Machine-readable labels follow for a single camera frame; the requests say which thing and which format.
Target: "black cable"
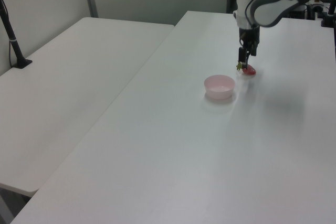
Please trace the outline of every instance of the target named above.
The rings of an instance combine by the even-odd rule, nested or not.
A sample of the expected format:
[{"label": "black cable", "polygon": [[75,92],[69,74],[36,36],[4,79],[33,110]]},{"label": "black cable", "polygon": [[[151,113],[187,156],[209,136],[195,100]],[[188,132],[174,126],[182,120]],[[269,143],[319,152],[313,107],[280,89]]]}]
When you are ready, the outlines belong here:
[{"label": "black cable", "polygon": [[11,59],[10,59],[10,58],[11,58],[11,57],[10,57],[10,56],[11,56],[11,53],[10,53],[10,43],[11,43],[11,42],[9,41],[9,50],[8,50],[8,51],[9,51],[9,56],[8,56],[8,57],[9,57],[9,65],[10,65],[10,67],[12,68],[12,67],[13,67],[13,66],[12,66],[12,61],[11,61]]},{"label": "black cable", "polygon": [[7,10],[7,6],[6,6],[5,2],[4,2],[4,0],[1,0],[1,2],[2,2],[2,4],[4,5],[4,7],[5,7],[5,10],[6,10],[6,14],[7,14],[7,16],[8,16],[8,10]]},{"label": "black cable", "polygon": [[253,28],[253,25],[252,25],[252,23],[250,22],[250,20],[249,20],[248,17],[247,17],[247,8],[250,6],[250,4],[251,4],[253,1],[254,1],[254,0],[251,0],[251,1],[248,3],[248,5],[246,6],[246,8],[245,8],[245,17],[246,17],[246,19],[247,19],[247,22],[250,24],[251,28]]}]

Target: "table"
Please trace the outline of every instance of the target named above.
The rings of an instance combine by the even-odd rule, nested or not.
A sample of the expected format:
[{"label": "table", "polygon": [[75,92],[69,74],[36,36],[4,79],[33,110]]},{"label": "table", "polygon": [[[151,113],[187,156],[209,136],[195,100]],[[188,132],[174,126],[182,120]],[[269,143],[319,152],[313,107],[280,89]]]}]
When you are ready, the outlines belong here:
[{"label": "table", "polygon": [[[249,78],[233,16],[188,12],[13,224],[335,223],[333,43],[283,19]],[[231,99],[204,96],[213,74]]]},{"label": "table", "polygon": [[0,187],[32,196],[173,26],[84,18],[0,77]]}]

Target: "pink bowl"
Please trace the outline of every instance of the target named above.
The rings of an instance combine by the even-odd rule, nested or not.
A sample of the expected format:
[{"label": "pink bowl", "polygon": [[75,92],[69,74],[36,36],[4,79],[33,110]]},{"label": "pink bowl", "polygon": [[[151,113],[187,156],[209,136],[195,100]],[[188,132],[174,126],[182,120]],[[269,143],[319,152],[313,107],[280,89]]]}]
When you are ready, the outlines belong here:
[{"label": "pink bowl", "polygon": [[233,93],[235,81],[229,76],[210,76],[204,81],[207,96],[216,100],[229,98]]}]

